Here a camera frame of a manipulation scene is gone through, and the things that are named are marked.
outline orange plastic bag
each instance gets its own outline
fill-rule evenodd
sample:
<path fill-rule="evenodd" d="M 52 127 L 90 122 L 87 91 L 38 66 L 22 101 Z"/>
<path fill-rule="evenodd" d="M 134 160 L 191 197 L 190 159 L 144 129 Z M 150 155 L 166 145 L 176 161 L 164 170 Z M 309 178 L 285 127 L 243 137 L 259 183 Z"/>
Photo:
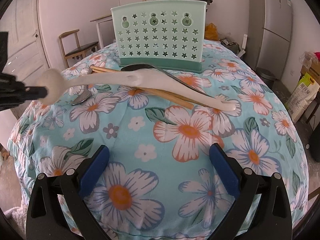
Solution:
<path fill-rule="evenodd" d="M 218 41 L 217 27 L 210 23 L 204 28 L 204 38 L 209 41 Z"/>

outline wooden chopstick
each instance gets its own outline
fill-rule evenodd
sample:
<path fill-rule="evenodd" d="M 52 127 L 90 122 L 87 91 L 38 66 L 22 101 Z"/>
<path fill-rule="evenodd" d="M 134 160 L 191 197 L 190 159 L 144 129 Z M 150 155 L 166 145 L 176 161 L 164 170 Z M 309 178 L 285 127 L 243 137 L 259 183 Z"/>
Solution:
<path fill-rule="evenodd" d="M 91 65 L 90 68 L 92 68 L 92 70 L 96 73 L 105 73 L 105 72 L 118 72 L 118 70 L 115 70 L 115 69 L 108 69 L 108 68 L 102 68 L 103 70 L 100 70 L 100 69 L 97 69 L 97 68 L 101 68 L 101 67 L 96 67 L 94 65 Z M 164 98 L 166 100 L 169 100 L 175 104 L 178 104 L 180 106 L 183 106 L 185 108 L 188 108 L 188 109 L 193 109 L 194 105 L 190 102 L 187 102 L 187 101 L 184 101 L 180 98 L 177 98 L 173 95 L 169 95 L 167 93 L 165 93 L 164 91 L 162 90 L 157 90 L 157 89 L 150 89 L 150 88 L 139 88 L 137 87 L 137 89 L 141 89 L 141 90 L 144 90 L 154 96 L 158 96 L 158 97 L 161 97 L 161 98 Z"/>
<path fill-rule="evenodd" d="M 109 69 L 109 68 L 103 68 L 103 67 L 97 67 L 95 65 L 91 65 L 90 68 L 92 70 L 98 70 L 98 71 L 102 71 L 102 72 L 117 72 L 119 70 L 115 70 L 115 69 Z M 171 96 L 174 96 L 176 98 L 179 98 L 179 99 L 182 99 L 183 101 L 187 101 L 187 102 L 190 102 L 190 103 L 193 103 L 193 104 L 196 104 L 196 105 L 201 105 L 201 106 L 205 106 L 205 107 L 209 107 L 207 105 L 204 105 L 198 101 L 195 101 L 195 100 L 192 100 L 190 98 L 186 98 L 184 96 L 181 96 L 181 95 L 178 95 L 178 94 L 175 94 L 175 93 L 172 93 L 172 92 L 169 92 L 169 91 L 165 91 L 165 90 L 158 90 L 158 89 L 152 89 L 152 90 L 157 90 L 157 91 L 161 91 L 161 92 L 164 92 L 168 95 L 171 95 Z"/>

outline blue floral bedspread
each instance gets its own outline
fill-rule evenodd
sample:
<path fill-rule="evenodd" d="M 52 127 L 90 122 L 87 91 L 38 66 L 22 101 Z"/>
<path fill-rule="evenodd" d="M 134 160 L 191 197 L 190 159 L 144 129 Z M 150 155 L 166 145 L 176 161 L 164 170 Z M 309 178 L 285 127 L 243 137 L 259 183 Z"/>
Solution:
<path fill-rule="evenodd" d="M 89 66 L 119 69 L 116 44 L 62 73 L 67 79 Z M 292 223 L 307 209 L 308 168 L 300 138 L 276 95 L 232 52 L 204 41 L 202 74 L 171 71 L 194 88 L 236 104 L 225 112 L 193 110 L 124 86 L 90 85 L 93 96 L 70 102 L 83 91 L 72 87 L 52 106 L 33 101 L 15 125 L 8 145 L 28 203 L 37 174 L 63 174 L 91 157 L 101 144 L 111 157 L 85 202 L 112 238 L 205 239 L 234 199 L 209 161 L 219 143 L 228 156 L 257 174 L 284 178 Z M 59 196 L 73 232 L 80 233 Z M 251 207 L 245 231 L 257 207 Z"/>

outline white wall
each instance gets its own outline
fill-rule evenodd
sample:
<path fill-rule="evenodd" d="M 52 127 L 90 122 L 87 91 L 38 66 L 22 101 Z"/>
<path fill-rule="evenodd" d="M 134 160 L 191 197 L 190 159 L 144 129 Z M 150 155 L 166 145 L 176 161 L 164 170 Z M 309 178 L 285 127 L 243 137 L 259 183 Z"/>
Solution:
<path fill-rule="evenodd" d="M 8 150 L 7 143 L 17 119 L 10 109 L 0 111 L 0 143 Z"/>
<path fill-rule="evenodd" d="M 118 0 L 39 0 L 39 25 L 43 45 L 50 67 L 65 69 L 58 36 L 63 32 L 80 29 L 80 45 L 98 41 L 93 19 L 110 13 L 118 6 Z M 114 31 L 112 22 L 102 24 L 101 33 L 105 44 L 112 43 Z M 74 35 L 63 39 L 66 53 L 76 48 Z"/>
<path fill-rule="evenodd" d="M 139 1 L 141 0 L 120 0 L 120 5 Z M 290 92 L 294 90 L 300 77 L 299 56 L 305 50 L 320 50 L 320 25 L 312 11 L 304 0 L 291 1 L 292 42 L 281 79 Z M 58 40 L 61 33 L 79 28 L 81 44 L 97 41 L 95 23 L 90 23 L 90 20 L 108 14 L 110 8 L 117 5 L 118 0 L 39 0 L 42 38 L 51 66 L 64 68 Z M 220 33 L 230 33 L 239 44 L 242 43 L 243 35 L 248 32 L 248 21 L 249 0 L 213 0 L 213 3 L 208 6 L 206 22 L 217 25 Z M 114 36 L 112 24 L 107 24 L 109 25 L 101 28 L 105 44 L 111 43 Z M 66 51 L 75 47 L 72 36 L 64 41 Z"/>

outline black chair seat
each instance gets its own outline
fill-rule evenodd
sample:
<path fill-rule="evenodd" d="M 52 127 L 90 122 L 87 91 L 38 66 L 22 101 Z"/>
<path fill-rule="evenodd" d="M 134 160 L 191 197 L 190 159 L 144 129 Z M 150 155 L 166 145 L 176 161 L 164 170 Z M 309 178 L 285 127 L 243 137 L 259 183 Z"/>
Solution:
<path fill-rule="evenodd" d="M 96 46 L 97 44 L 98 44 L 98 41 L 91 42 L 89 44 L 83 45 L 80 48 L 76 48 L 76 49 L 70 51 L 68 54 L 66 54 L 66 57 L 71 56 L 72 54 L 76 54 L 78 52 L 84 51 L 84 50 L 86 50 L 86 49 L 88 49 L 88 48 L 90 48 L 92 46 Z"/>

